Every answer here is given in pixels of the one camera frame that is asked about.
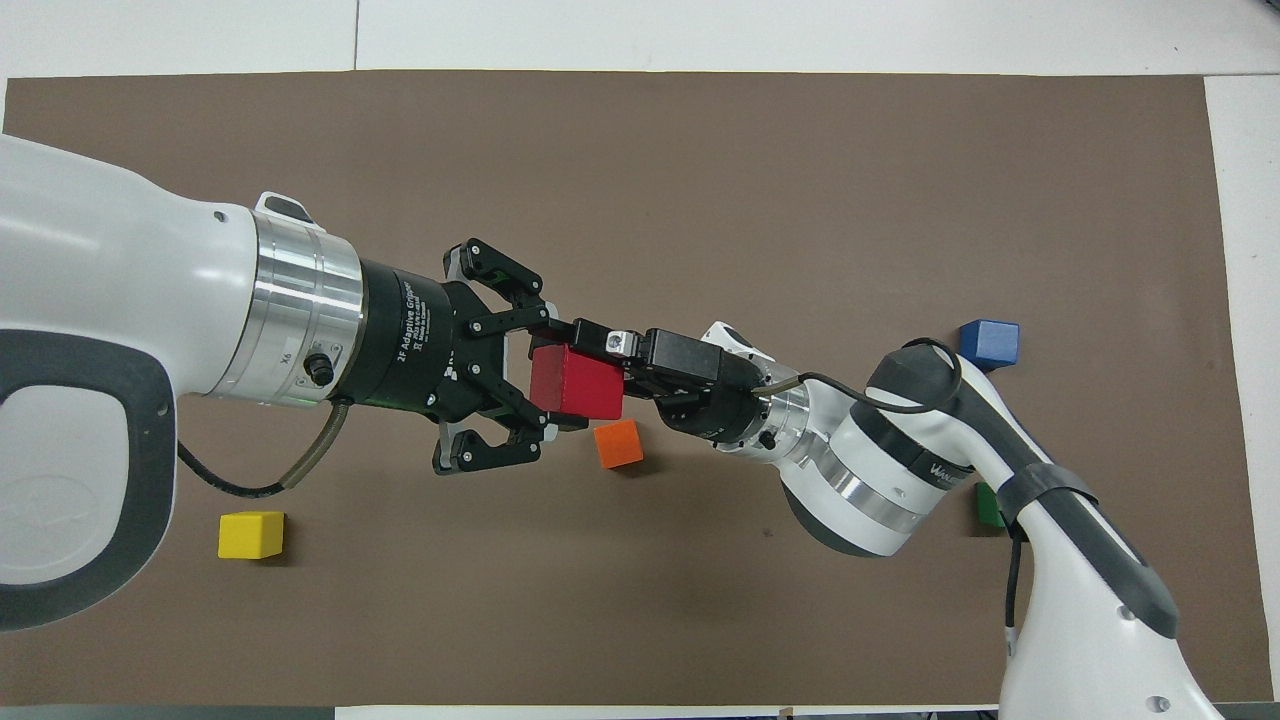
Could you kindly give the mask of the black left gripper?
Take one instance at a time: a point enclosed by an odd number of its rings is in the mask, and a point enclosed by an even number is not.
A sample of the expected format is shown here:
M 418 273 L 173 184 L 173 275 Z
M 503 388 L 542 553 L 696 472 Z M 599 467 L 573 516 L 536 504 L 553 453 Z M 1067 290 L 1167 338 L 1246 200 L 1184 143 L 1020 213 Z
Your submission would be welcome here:
M 573 324 L 541 297 L 540 274 L 477 238 L 451 249 L 436 282 L 362 260 L 364 320 L 358 338 L 358 404 L 425 413 L 439 427 L 431 457 L 438 475 L 535 462 L 561 430 L 581 430 L 585 416 L 547 411 L 506 377 L 506 334 L 526 331 L 567 345 Z M 470 283 L 498 293 L 509 309 L 492 313 Z M 506 430 L 489 445 L 465 425 L 484 416 Z

